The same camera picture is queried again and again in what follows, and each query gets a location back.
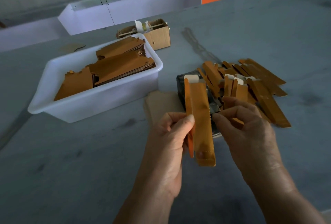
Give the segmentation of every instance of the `table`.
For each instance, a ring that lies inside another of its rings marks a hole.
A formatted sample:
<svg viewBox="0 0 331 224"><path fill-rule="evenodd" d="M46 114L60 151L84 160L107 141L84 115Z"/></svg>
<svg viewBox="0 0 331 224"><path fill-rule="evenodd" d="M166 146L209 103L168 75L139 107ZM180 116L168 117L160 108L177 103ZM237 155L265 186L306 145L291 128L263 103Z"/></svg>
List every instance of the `table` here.
<svg viewBox="0 0 331 224"><path fill-rule="evenodd" d="M216 56L252 58L287 81L276 98L292 128L275 128L284 164L319 210L331 208L331 0L223 0L162 17L171 47L159 89L176 91L176 76ZM0 131L31 99L48 60L77 42L115 39L125 23L0 54ZM148 124L143 99L68 124L34 115L0 152L2 223L110 223L131 190ZM183 185L170 223L264 223L252 192L222 138L217 165L186 156Z"/></svg>

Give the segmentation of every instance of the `person's right hand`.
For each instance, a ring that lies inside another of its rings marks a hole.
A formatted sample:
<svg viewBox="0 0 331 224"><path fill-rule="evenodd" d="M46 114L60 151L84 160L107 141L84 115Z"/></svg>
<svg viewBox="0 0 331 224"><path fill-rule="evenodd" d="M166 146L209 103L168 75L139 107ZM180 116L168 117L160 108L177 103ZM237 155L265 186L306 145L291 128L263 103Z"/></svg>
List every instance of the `person's right hand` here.
<svg viewBox="0 0 331 224"><path fill-rule="evenodd" d="M232 158L250 187L275 186L282 192L295 190L284 168L275 132L255 105L233 97L223 97L228 109L213 114L218 130L229 146ZM233 118L244 122L236 128Z"/></svg>

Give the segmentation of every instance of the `hand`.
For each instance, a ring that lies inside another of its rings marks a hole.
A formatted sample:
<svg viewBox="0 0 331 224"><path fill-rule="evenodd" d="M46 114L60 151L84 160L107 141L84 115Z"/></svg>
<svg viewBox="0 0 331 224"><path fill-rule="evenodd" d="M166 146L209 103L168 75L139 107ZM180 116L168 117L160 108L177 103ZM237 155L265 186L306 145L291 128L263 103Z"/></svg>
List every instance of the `hand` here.
<svg viewBox="0 0 331 224"><path fill-rule="evenodd" d="M152 128L136 177L136 186L147 185L177 197L182 182L183 142L194 126L194 117L166 113Z"/></svg>
<svg viewBox="0 0 331 224"><path fill-rule="evenodd" d="M213 120L246 183L251 188L273 185L283 192L295 190L281 160L275 132L257 107L233 97L223 97L223 101L229 108L214 114ZM243 121L244 126L236 128L233 118Z"/></svg>

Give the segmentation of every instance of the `brown cardboard box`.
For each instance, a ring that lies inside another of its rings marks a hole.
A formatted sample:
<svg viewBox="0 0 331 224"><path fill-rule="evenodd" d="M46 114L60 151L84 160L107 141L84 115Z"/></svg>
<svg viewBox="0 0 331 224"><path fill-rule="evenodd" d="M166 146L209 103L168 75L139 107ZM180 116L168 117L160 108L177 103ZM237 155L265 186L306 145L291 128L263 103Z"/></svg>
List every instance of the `brown cardboard box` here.
<svg viewBox="0 0 331 224"><path fill-rule="evenodd" d="M169 27L164 22L163 19L157 19L148 22L151 26L159 25L154 27L153 30L144 33L147 41L150 43L154 50L158 50L161 48L169 47L170 46L170 34L169 34ZM123 38L131 34L137 33L137 29L135 25L126 27L122 30L117 31L116 37Z"/></svg>

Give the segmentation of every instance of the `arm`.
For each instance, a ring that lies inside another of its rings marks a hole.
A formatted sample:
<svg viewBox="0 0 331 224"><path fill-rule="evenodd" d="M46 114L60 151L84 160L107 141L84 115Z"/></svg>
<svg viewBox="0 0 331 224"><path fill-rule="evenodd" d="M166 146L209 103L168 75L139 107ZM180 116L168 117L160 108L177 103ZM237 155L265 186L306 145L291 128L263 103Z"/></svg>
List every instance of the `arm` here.
<svg viewBox="0 0 331 224"><path fill-rule="evenodd" d="M234 162L250 186L268 224L325 224L320 213L297 190L283 165L275 132L256 106L232 97L230 107L213 115ZM231 122L244 122L241 129Z"/></svg>
<svg viewBox="0 0 331 224"><path fill-rule="evenodd" d="M181 188L184 138L194 125L193 115L185 116L166 113L151 130L133 189L114 224L168 223Z"/></svg>

